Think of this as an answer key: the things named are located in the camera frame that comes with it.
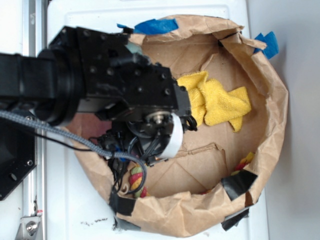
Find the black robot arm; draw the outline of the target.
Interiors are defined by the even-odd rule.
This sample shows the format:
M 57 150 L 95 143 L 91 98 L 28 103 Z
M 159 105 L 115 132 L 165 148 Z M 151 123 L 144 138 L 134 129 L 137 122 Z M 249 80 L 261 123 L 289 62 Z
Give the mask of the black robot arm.
M 187 90 L 152 63 L 129 34 L 64 27 L 37 57 L 0 56 L 0 107 L 32 111 L 52 126 L 77 113 L 110 121 L 97 139 L 106 150 L 136 150 L 150 166 L 174 157 L 196 131 Z

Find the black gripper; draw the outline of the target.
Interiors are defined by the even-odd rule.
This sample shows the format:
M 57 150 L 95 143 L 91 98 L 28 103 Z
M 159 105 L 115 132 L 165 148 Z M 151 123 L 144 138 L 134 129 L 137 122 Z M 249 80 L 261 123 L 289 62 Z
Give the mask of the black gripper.
M 187 90 L 169 68 L 131 53 L 125 33 L 78 28 L 84 90 L 78 111 L 102 121 L 124 122 L 149 166 L 173 158 L 185 131 L 195 131 Z

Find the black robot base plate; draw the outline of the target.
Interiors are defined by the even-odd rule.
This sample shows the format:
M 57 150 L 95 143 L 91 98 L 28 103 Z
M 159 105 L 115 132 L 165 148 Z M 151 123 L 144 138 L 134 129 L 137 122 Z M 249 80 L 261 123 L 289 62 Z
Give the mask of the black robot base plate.
M 4 201 L 36 166 L 31 129 L 0 120 L 0 200 Z

